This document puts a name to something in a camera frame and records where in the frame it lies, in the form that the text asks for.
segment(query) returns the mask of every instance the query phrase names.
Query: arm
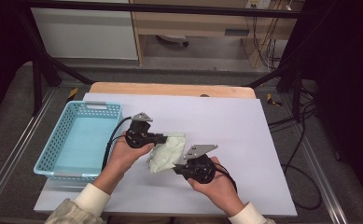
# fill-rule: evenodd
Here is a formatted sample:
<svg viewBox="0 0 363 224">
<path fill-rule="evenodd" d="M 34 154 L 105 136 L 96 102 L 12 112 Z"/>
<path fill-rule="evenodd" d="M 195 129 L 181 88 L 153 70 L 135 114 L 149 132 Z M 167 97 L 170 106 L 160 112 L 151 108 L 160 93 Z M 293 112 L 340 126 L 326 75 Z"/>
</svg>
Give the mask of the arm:
<svg viewBox="0 0 363 224">
<path fill-rule="evenodd" d="M 220 164 L 216 157 L 211 160 Z M 188 182 L 194 190 L 207 196 L 215 206 L 224 211 L 232 224 L 274 223 L 264 218 L 252 203 L 244 205 L 230 180 L 219 172 L 216 172 L 214 179 L 208 184 L 200 184 L 191 178 Z"/>
<path fill-rule="evenodd" d="M 147 144 L 141 148 L 131 148 L 124 137 L 119 138 L 104 170 L 82 190 L 73 202 L 65 200 L 56 208 L 46 223 L 80 223 L 82 220 L 89 223 L 103 222 L 100 215 L 112 191 L 134 162 L 153 147 L 153 144 Z"/>
</svg>

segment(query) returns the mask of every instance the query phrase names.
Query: blue plastic basket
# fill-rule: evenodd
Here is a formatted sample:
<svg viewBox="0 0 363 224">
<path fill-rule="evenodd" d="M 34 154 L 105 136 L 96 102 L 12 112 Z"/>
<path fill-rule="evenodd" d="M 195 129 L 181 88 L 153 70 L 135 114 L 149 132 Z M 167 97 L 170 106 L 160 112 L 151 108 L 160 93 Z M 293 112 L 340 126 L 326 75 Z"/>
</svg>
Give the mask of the blue plastic basket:
<svg viewBox="0 0 363 224">
<path fill-rule="evenodd" d="M 62 112 L 34 172 L 47 178 L 93 180 L 106 144 L 122 120 L 121 105 L 71 101 Z"/>
</svg>

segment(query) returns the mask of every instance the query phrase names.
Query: white board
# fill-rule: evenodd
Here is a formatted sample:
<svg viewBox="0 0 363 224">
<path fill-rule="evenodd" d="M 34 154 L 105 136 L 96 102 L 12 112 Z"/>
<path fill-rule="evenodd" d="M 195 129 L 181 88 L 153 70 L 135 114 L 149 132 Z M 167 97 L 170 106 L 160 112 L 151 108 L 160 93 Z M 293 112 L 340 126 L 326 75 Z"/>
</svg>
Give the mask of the white board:
<svg viewBox="0 0 363 224">
<path fill-rule="evenodd" d="M 87 93 L 85 101 L 122 104 L 123 117 L 140 112 L 153 118 L 152 133 L 185 133 L 185 152 L 192 145 L 216 144 L 217 156 L 236 181 L 239 196 L 266 216 L 297 215 L 259 100 L 188 96 Z M 122 130 L 130 122 L 122 125 Z M 151 174 L 147 155 L 119 183 L 105 208 L 109 213 L 222 215 L 209 199 L 195 192 L 174 171 Z M 35 206 L 52 211 L 65 197 L 75 198 L 84 184 L 73 187 L 49 180 Z"/>
</svg>

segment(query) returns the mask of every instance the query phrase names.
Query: person's right hand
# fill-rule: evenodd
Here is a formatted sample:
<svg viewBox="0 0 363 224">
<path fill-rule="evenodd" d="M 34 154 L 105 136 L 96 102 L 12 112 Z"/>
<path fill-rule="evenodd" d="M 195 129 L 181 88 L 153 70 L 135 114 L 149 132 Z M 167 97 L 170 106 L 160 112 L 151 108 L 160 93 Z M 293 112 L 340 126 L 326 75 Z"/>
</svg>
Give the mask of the person's right hand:
<svg viewBox="0 0 363 224">
<path fill-rule="evenodd" d="M 211 158 L 213 163 L 219 163 L 216 157 Z M 214 179 L 208 184 L 200 184 L 198 181 L 189 178 L 188 182 L 192 188 L 205 196 L 219 209 L 225 212 L 228 217 L 237 215 L 244 209 L 244 204 L 237 195 L 230 180 L 220 172 L 216 172 Z"/>
<path fill-rule="evenodd" d="M 126 143 L 124 135 L 125 132 L 115 143 L 106 167 L 93 181 L 96 188 L 109 195 L 132 165 L 154 147 L 154 144 L 150 143 L 140 148 L 131 148 Z"/>
</svg>

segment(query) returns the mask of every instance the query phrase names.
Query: person's left hand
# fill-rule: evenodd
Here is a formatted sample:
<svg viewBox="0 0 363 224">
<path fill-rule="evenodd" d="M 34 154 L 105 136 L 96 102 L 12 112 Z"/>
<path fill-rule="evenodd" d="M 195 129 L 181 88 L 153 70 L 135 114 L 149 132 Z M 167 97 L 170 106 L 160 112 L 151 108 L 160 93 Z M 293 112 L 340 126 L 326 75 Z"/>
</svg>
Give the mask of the person's left hand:
<svg viewBox="0 0 363 224">
<path fill-rule="evenodd" d="M 153 143 L 140 148 L 131 148 L 124 136 L 120 137 L 114 145 L 111 156 L 104 170 L 94 180 L 93 185 L 111 195 L 118 182 L 132 165 L 154 147 Z"/>
</svg>

